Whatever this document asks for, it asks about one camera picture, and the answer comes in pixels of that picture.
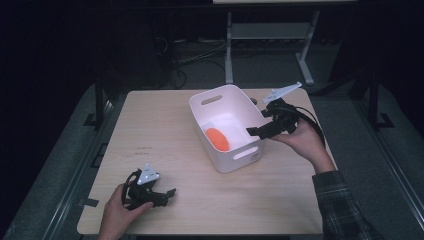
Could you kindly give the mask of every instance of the white plastic bin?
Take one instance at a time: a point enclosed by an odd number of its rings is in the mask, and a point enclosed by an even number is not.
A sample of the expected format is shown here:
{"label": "white plastic bin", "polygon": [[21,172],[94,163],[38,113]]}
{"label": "white plastic bin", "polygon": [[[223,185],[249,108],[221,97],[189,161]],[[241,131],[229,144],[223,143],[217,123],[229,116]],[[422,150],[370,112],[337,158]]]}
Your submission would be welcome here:
{"label": "white plastic bin", "polygon": [[[267,121],[240,88],[218,87],[192,96],[189,103],[197,133],[218,172],[228,173],[261,158],[265,140],[250,136],[246,128],[260,127]],[[224,134],[229,151],[217,150],[209,141],[204,132],[211,127]]]}

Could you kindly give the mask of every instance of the person's left hand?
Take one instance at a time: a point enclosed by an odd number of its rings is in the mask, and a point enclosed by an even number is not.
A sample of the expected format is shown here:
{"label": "person's left hand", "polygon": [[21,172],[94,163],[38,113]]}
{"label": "person's left hand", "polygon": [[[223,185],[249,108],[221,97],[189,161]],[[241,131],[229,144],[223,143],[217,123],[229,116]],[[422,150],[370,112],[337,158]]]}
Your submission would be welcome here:
{"label": "person's left hand", "polygon": [[122,191],[123,184],[120,184],[105,205],[99,240],[121,238],[137,217],[153,207],[153,203],[148,202],[134,210],[126,209],[121,201]]}

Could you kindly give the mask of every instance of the bin handle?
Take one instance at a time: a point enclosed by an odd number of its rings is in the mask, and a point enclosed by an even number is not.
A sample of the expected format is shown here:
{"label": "bin handle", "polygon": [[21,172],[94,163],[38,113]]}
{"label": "bin handle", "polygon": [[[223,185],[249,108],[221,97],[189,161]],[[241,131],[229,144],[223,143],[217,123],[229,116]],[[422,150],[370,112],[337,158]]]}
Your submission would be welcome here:
{"label": "bin handle", "polygon": [[249,149],[247,149],[247,150],[245,150],[245,151],[243,151],[241,153],[238,153],[238,154],[234,155],[233,160],[239,160],[242,157],[245,157],[245,156],[247,156],[249,154],[253,154],[253,153],[257,152],[258,149],[259,149],[258,146],[251,147],[251,148],[249,148]]}
{"label": "bin handle", "polygon": [[217,95],[217,96],[210,97],[210,98],[207,98],[205,100],[202,100],[200,102],[200,104],[204,106],[204,105],[207,105],[207,104],[210,104],[210,103],[213,103],[213,102],[217,102],[221,99],[222,99],[222,95]]}

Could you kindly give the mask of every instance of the hand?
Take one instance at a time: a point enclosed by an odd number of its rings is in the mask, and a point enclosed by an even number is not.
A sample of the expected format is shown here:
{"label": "hand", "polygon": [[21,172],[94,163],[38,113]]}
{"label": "hand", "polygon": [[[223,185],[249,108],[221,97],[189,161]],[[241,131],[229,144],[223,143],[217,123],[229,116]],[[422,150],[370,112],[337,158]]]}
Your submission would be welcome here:
{"label": "hand", "polygon": [[296,131],[292,134],[279,134],[271,138],[287,144],[301,157],[311,162],[316,173],[335,170],[333,161],[313,127],[299,119]]}
{"label": "hand", "polygon": [[115,189],[105,205],[98,237],[99,240],[119,239],[137,217],[153,206],[153,203],[148,202],[134,210],[128,210],[122,205],[122,191],[123,184]]}

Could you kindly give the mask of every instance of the wooden table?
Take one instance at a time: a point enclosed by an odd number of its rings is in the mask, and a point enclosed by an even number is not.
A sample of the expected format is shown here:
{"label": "wooden table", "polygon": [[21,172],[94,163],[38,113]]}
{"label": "wooden table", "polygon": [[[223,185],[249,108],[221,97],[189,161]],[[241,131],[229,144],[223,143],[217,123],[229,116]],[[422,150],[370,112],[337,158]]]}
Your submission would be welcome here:
{"label": "wooden table", "polygon": [[[78,232],[97,234],[103,207],[116,186],[149,163],[161,174],[153,190],[176,188],[167,207],[151,209],[128,234],[245,235],[319,234],[321,215],[314,170],[288,146],[266,140],[263,157],[234,172],[215,170],[195,130],[191,96],[204,90],[136,91],[128,94],[89,198]],[[261,99],[270,89],[245,89]],[[314,113],[307,93],[284,99]]]}

